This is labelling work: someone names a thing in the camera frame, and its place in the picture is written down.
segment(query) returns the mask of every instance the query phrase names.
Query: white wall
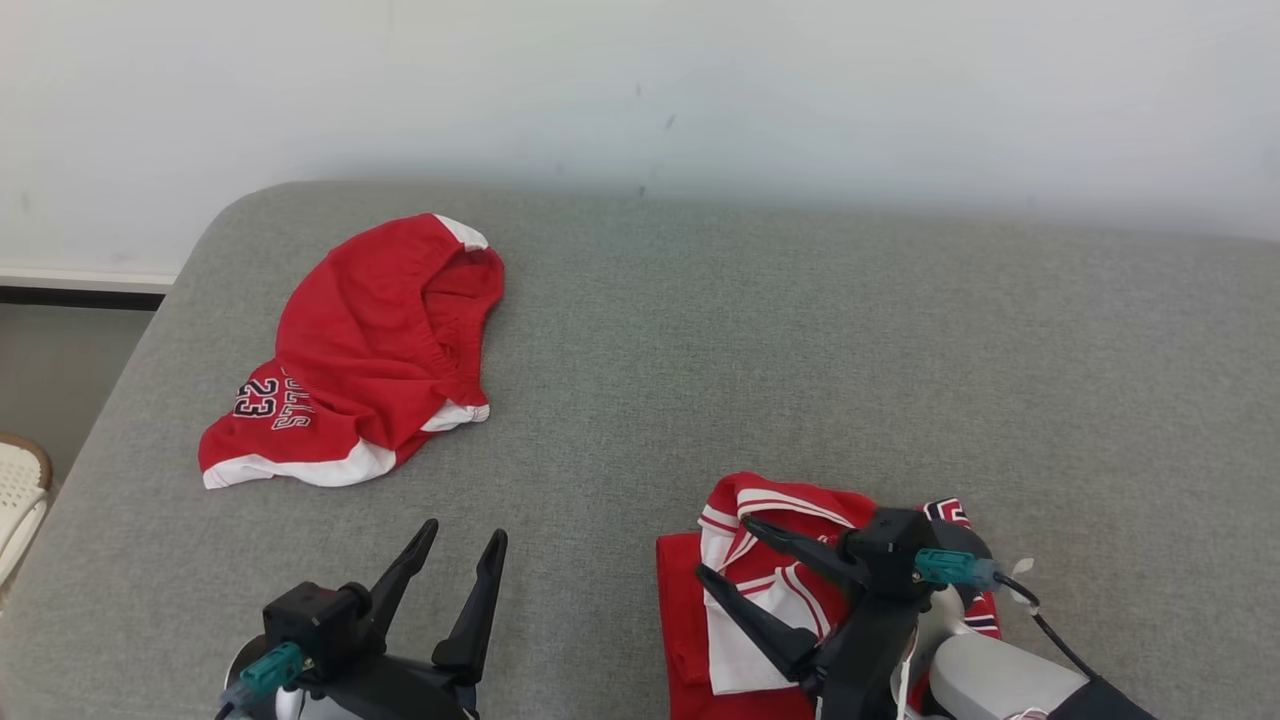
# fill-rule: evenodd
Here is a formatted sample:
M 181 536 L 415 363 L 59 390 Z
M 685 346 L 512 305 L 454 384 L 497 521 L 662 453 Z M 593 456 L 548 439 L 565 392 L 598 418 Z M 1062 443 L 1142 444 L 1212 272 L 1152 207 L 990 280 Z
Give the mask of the white wall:
M 1280 238 L 1275 0 L 0 0 L 3 268 L 426 174 Z

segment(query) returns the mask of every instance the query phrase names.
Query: baseboard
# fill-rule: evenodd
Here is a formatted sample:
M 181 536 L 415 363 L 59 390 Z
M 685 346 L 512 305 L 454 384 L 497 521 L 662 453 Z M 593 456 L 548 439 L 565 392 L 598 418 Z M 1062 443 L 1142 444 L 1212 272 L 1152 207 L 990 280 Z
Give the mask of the baseboard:
M 155 310 L 173 281 L 173 275 L 0 266 L 0 302 Z

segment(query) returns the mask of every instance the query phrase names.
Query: red garment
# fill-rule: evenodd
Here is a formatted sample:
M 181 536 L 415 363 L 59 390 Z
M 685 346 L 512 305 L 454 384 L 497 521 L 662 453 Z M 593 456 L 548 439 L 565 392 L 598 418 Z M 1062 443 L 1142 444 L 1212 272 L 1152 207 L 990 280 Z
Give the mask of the red garment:
M 759 543 L 740 520 L 746 514 L 759 515 L 782 528 L 835 542 L 844 529 L 865 527 L 874 511 L 874 502 L 856 493 L 736 473 L 712 491 L 698 520 L 701 533 L 658 538 L 658 603 L 672 720 L 813 717 L 804 693 L 769 665 L 703 591 L 694 569 L 704 562 L 719 570 L 756 605 L 822 638 L 847 616 L 844 598 L 792 557 Z M 954 498 L 929 503 L 923 511 L 931 519 L 969 524 Z M 995 602 L 987 593 L 979 596 L 965 620 L 978 632 L 1000 637 Z
M 480 345 L 502 283 L 484 236 L 440 215 L 335 247 L 289 297 L 275 357 L 201 438 L 205 487 L 271 475 L 349 486 L 488 419 Z

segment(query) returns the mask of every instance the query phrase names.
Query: black baseboard strip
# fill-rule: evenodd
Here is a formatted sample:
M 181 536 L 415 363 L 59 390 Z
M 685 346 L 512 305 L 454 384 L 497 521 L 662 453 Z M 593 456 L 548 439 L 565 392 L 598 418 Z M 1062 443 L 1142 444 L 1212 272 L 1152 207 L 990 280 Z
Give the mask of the black baseboard strip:
M 63 307 L 108 307 L 148 310 L 160 307 L 156 292 L 111 292 L 106 290 L 60 290 L 52 287 L 0 286 L 0 302 L 12 305 L 59 305 Z

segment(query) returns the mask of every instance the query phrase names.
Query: black cable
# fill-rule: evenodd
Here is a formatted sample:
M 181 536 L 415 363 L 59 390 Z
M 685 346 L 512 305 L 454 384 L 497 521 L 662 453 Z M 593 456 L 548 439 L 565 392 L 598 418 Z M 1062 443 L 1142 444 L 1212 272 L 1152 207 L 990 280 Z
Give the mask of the black cable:
M 997 583 L 1007 587 L 1009 589 L 1032 601 L 1032 620 L 1036 620 L 1036 624 L 1039 625 L 1039 629 L 1044 630 L 1044 634 L 1048 635 L 1048 639 L 1055 646 L 1057 646 L 1057 650 L 1062 651 L 1062 655 L 1065 655 L 1068 660 L 1074 662 L 1075 666 L 1080 669 L 1080 673 L 1084 673 L 1085 678 L 1091 680 L 1097 680 L 1100 678 L 1100 675 L 1093 670 L 1093 667 L 1089 667 L 1088 664 L 1084 662 L 1084 660 L 1080 660 L 1079 655 L 1075 655 L 1075 651 L 1073 651 L 1070 647 L 1066 646 L 1066 642 L 1064 642 L 1062 638 L 1057 637 L 1057 633 L 1053 632 L 1053 628 L 1051 628 L 1048 625 L 1048 621 L 1044 620 L 1044 618 L 1039 614 L 1039 598 L 1036 597 L 1036 593 L 1027 589 L 1025 587 L 1023 587 L 1021 583 L 1010 578 L 1009 575 L 1005 575 L 1004 573 L 996 573 L 993 577 Z

